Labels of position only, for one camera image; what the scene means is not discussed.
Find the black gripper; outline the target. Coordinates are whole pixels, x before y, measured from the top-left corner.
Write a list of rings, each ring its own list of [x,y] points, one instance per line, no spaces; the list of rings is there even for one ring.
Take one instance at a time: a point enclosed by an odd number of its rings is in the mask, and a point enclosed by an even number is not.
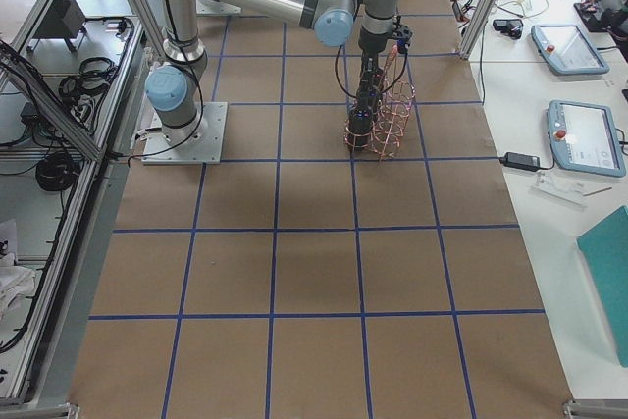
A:
[[[360,89],[372,90],[377,85],[377,56],[386,49],[389,40],[408,45],[413,36],[409,26],[401,22],[400,15],[376,18],[365,14],[362,19],[358,46],[362,51]]]

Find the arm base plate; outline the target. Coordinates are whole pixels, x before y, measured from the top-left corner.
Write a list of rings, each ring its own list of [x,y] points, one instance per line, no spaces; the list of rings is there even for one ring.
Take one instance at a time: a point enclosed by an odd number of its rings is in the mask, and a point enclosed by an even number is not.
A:
[[[200,102],[196,120],[180,129],[164,127],[153,113],[151,132],[145,141],[141,161],[147,165],[219,164],[222,158],[227,102]]]
[[[241,8],[214,0],[196,0],[196,13],[204,17],[239,16]]]

